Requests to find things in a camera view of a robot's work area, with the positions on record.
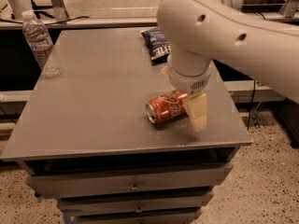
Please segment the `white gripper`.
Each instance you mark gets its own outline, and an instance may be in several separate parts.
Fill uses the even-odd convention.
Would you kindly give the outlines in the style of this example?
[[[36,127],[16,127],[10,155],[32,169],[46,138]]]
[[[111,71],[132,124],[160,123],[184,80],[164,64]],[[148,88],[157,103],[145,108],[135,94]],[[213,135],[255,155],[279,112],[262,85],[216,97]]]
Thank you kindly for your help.
[[[177,91],[193,94],[183,100],[183,106],[196,132],[203,131],[207,125],[207,98],[206,94],[200,91],[207,85],[212,70],[213,62],[207,65],[203,74],[193,77],[181,75],[171,64],[166,64],[161,69],[162,74],[169,78],[171,85]]]

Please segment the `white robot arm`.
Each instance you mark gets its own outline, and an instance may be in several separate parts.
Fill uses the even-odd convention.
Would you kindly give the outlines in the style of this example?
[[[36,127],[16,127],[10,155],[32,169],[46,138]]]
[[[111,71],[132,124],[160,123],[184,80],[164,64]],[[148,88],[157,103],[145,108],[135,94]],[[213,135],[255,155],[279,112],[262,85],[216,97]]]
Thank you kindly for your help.
[[[193,128],[206,127],[207,85],[215,60],[299,102],[299,28],[240,11],[242,0],[162,0],[160,30],[171,42],[166,73]]]

